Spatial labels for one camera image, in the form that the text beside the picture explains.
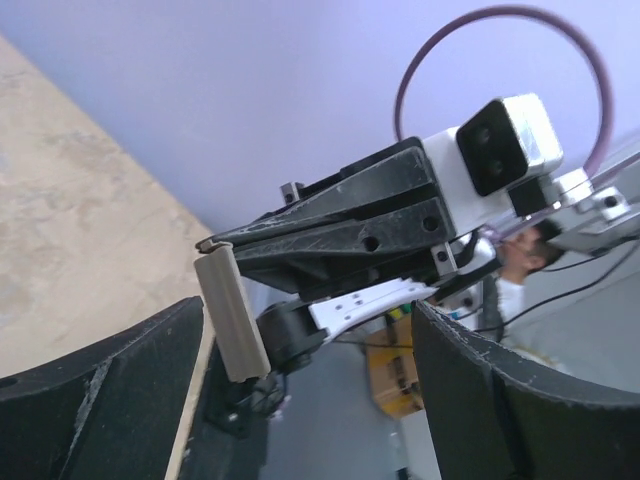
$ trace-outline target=cardboard box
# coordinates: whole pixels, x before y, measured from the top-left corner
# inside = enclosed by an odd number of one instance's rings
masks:
[[[389,320],[393,317],[398,315],[390,315]],[[386,329],[369,335],[366,343],[371,390],[376,404],[396,419],[423,410],[413,349],[406,348],[413,345],[411,314],[403,313]]]

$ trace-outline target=marble surface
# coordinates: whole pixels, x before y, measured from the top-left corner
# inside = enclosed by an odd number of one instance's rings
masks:
[[[109,136],[0,38],[0,377],[199,294],[208,235]],[[177,472],[209,323],[167,478]]]

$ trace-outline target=person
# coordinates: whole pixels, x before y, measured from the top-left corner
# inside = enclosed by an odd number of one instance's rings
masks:
[[[522,231],[507,240],[500,247],[503,268],[496,280],[498,308],[503,322],[507,322],[525,309],[525,284],[527,279],[559,261],[564,250],[549,243],[549,240],[562,233],[562,228],[551,219],[545,219],[533,227]],[[461,321],[470,329],[477,328],[477,315],[472,312],[451,312],[453,318]],[[569,373],[560,361],[535,351],[527,345],[525,336],[507,326],[501,342],[520,355],[548,367]]]

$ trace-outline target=screw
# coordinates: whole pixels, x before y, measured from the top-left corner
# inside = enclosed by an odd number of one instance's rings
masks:
[[[616,205],[618,205],[618,199],[616,197],[614,197],[613,195],[610,197],[606,197],[604,199],[604,206],[607,208],[613,208]]]

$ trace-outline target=wire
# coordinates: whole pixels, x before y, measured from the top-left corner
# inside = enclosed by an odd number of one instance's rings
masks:
[[[416,53],[416,55],[411,60],[411,63],[407,67],[407,70],[402,77],[400,86],[398,87],[393,112],[393,123],[396,139],[400,141],[404,138],[404,134],[402,132],[402,108],[404,106],[405,96],[409,84],[411,83],[411,79],[413,78],[414,74],[416,73],[416,71],[420,67],[420,64],[426,58],[426,56],[444,38],[446,38],[449,34],[455,32],[459,28],[477,22],[479,20],[505,16],[524,17],[532,20],[537,20],[554,27],[556,30],[559,30],[561,33],[564,33],[567,37],[573,40],[573,42],[577,45],[577,47],[581,50],[583,55],[591,64],[591,69],[594,76],[596,77],[598,85],[600,100],[600,126],[596,141],[593,145],[591,153],[589,154],[589,157],[584,163],[583,168],[590,178],[593,177],[603,163],[604,157],[607,153],[607,149],[611,142],[611,136],[613,132],[613,89],[611,87],[609,72],[607,71],[605,63],[602,60],[602,57],[599,54],[598,50],[587,38],[587,36],[584,35],[584,33],[582,33],[578,28],[576,28],[563,18],[551,12],[547,12],[535,7],[522,5],[501,5],[481,8],[456,18],[455,20],[449,22],[447,25],[438,30],[435,34],[433,34],[431,38],[429,38],[426,43],[420,48],[420,50],[418,50],[418,53]],[[503,239],[515,233],[518,233],[519,231],[524,230],[525,228],[537,223],[542,218],[547,217],[554,211],[555,210],[553,209],[547,209],[537,215],[533,215],[529,220],[521,222],[510,229],[497,232],[498,237],[499,239]]]
[[[371,348],[406,348],[413,349],[412,345],[394,345],[392,343],[369,343],[369,342],[359,342],[357,340],[338,340],[337,338],[332,343],[344,343],[347,345],[358,345],[360,347],[371,347]]]
[[[586,260],[581,260],[580,262],[572,263],[571,265],[566,265],[564,267],[551,268],[549,270],[547,270],[547,269],[540,270],[540,272],[542,272],[542,273],[562,272],[563,270],[569,270],[570,268],[573,268],[573,267],[579,267],[580,265],[584,265],[585,263],[593,262],[594,260],[598,260],[599,258],[602,258],[602,257],[604,257],[604,255],[601,255],[601,256],[598,256],[598,257],[587,258]]]
[[[475,310],[471,310],[469,313],[466,313],[466,314],[462,315],[461,317],[455,318],[454,320],[456,322],[459,322],[460,320],[464,320],[465,318],[469,318],[471,315],[475,315],[476,313],[478,313],[481,308],[482,308],[482,305],[479,305],[478,308],[476,308]]]
[[[568,292],[561,293],[561,294],[556,295],[554,297],[547,298],[546,300],[544,300],[542,302],[536,303],[535,305],[527,308],[523,312],[521,312],[518,315],[516,315],[515,317],[513,317],[511,320],[509,320],[507,322],[504,322],[502,325],[498,325],[497,327],[491,327],[491,328],[482,328],[480,330],[476,330],[476,332],[479,332],[479,333],[480,332],[491,332],[493,330],[498,330],[499,328],[504,328],[507,325],[511,325],[513,322],[515,322],[516,320],[522,318],[524,315],[526,315],[527,313],[531,312],[532,310],[535,310],[538,307],[542,307],[543,305],[547,305],[548,303],[555,302],[556,300],[560,300],[561,298],[568,297],[568,296],[573,295],[575,293],[580,293],[580,292],[582,292],[584,290],[587,290],[587,289],[597,285],[598,283],[600,283],[603,280],[607,279],[613,272],[615,272],[620,267],[620,265],[622,265],[629,258],[631,258],[631,256],[634,253],[636,253],[638,248],[640,248],[640,241],[636,241],[636,243],[633,245],[633,247],[631,247],[629,249],[629,251],[627,253],[625,253],[620,259],[618,259],[618,261],[616,263],[613,264],[613,266],[609,270],[607,270],[605,273],[603,273],[600,277],[595,279],[593,282],[588,283],[586,285],[583,285],[582,287],[578,287],[578,288],[575,288],[573,290],[569,290]]]

